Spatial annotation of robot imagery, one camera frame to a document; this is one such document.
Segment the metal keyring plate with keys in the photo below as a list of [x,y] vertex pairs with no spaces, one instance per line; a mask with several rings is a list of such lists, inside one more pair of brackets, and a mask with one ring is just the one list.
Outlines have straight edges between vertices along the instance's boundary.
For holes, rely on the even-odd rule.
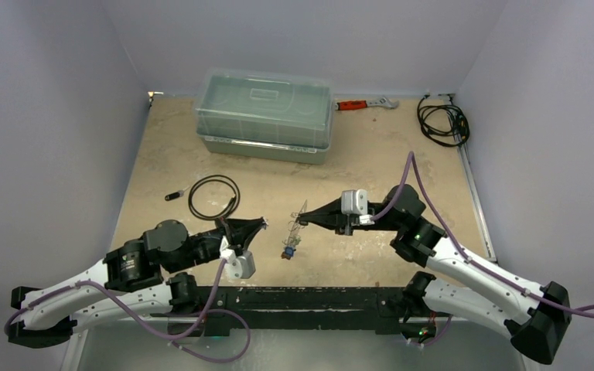
[[298,222],[298,218],[302,213],[306,212],[307,206],[308,200],[305,200],[299,211],[291,213],[292,220],[288,223],[289,234],[282,242],[283,251],[281,253],[281,259],[291,260],[295,256],[297,246],[301,243],[299,233],[304,228],[304,226]]

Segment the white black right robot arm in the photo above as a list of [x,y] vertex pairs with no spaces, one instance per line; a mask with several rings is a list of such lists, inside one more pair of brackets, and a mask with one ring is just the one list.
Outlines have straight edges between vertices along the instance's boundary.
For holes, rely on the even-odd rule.
[[571,323],[570,314],[559,308],[568,305],[568,290],[554,281],[518,277],[456,246],[422,215],[425,208],[410,185],[394,186],[380,203],[370,202],[364,189],[346,190],[325,206],[300,213],[296,222],[344,236],[356,230],[394,231],[390,245],[399,257],[459,282],[454,286],[419,273],[403,294],[409,312],[420,315],[428,309],[464,318],[507,337],[523,356],[552,364]]

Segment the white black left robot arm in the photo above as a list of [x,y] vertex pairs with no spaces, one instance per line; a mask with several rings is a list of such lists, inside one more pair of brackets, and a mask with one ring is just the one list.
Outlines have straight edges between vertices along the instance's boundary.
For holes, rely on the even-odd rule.
[[14,288],[15,313],[4,333],[10,343],[41,349],[125,317],[142,324],[143,315],[193,315],[201,323],[222,274],[254,274],[249,246],[266,227],[263,217],[219,219],[212,230],[191,234],[180,221],[164,220],[59,284]]

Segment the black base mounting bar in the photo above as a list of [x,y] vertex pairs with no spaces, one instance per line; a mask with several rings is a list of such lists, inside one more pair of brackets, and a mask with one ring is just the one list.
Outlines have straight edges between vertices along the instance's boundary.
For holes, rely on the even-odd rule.
[[227,336],[242,329],[226,309],[241,316],[251,329],[372,331],[377,335],[410,332],[411,318],[432,311],[423,299],[400,287],[220,287],[197,331]]

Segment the green clear-lid storage box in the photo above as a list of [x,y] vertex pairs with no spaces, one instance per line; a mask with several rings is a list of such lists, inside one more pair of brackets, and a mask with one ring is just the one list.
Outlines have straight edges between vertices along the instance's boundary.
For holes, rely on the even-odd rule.
[[213,153],[321,165],[331,146],[328,80],[213,68],[193,105],[196,134]]

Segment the red handled adjustable wrench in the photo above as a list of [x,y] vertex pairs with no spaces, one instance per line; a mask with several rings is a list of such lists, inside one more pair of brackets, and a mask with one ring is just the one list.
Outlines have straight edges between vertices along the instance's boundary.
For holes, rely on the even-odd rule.
[[335,103],[337,111],[355,111],[369,107],[382,107],[386,109],[395,109],[399,106],[396,100],[390,100],[383,96],[373,100],[345,100]]

